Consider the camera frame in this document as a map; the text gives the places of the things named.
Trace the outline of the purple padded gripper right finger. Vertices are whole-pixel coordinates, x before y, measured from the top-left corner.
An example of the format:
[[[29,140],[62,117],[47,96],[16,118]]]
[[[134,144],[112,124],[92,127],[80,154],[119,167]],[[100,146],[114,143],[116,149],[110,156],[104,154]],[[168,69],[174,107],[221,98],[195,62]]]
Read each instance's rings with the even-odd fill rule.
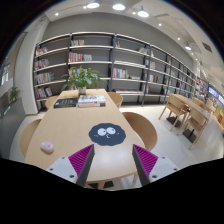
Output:
[[[179,170],[167,157],[158,157],[138,145],[133,145],[132,155],[142,186],[148,185]]]

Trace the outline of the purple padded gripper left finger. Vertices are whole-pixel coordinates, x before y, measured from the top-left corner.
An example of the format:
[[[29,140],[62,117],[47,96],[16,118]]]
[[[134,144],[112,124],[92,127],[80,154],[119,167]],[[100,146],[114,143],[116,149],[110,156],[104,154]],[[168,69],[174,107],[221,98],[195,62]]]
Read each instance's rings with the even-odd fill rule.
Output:
[[[84,187],[94,155],[94,145],[91,144],[69,157],[59,157],[47,168],[47,171],[78,186]]]

